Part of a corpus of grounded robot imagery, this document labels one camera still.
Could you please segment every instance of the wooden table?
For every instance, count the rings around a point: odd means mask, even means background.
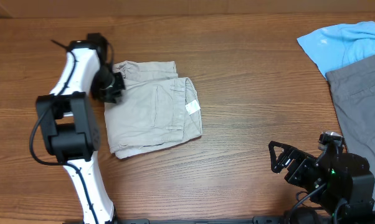
[[[103,105],[93,102],[100,169],[121,218],[248,218],[282,214],[300,190],[270,170],[269,141],[317,156],[321,131],[339,131],[327,82],[296,38],[370,20],[375,13],[0,19],[0,223],[82,219],[65,171],[28,151],[35,100],[65,65],[50,39],[67,44],[101,32],[116,62],[175,60],[198,92],[202,138],[123,160],[110,154]],[[40,132],[35,146],[54,160]]]

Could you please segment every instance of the clothing tag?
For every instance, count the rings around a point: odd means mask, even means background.
[[[194,112],[197,112],[200,109],[197,100],[193,100],[192,102],[188,103],[185,107],[189,115],[192,115]]]

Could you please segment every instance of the blue cloth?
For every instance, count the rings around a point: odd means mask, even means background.
[[[329,26],[297,41],[325,77],[326,72],[375,55],[375,22]]]

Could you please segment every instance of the folded gray cloth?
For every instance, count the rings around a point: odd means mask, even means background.
[[[105,103],[110,151],[122,159],[184,143],[202,135],[197,92],[178,78],[174,62],[125,61],[113,67],[123,75],[121,102]]]
[[[375,55],[326,77],[348,152],[365,157],[375,177]]]

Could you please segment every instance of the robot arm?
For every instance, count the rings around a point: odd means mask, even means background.
[[[107,40],[100,34],[72,41],[66,48],[67,63],[59,82],[49,95],[39,96],[36,102],[38,115],[44,114],[41,131],[47,152],[56,156],[59,164],[65,164],[86,224],[113,223],[115,219],[113,202],[106,193],[98,166],[100,132],[88,100],[91,92],[99,101],[115,103],[124,89],[121,74],[113,73],[112,63],[106,63],[107,47]],[[56,123],[65,116],[73,116],[74,123]],[[80,170],[83,180],[69,164]]]

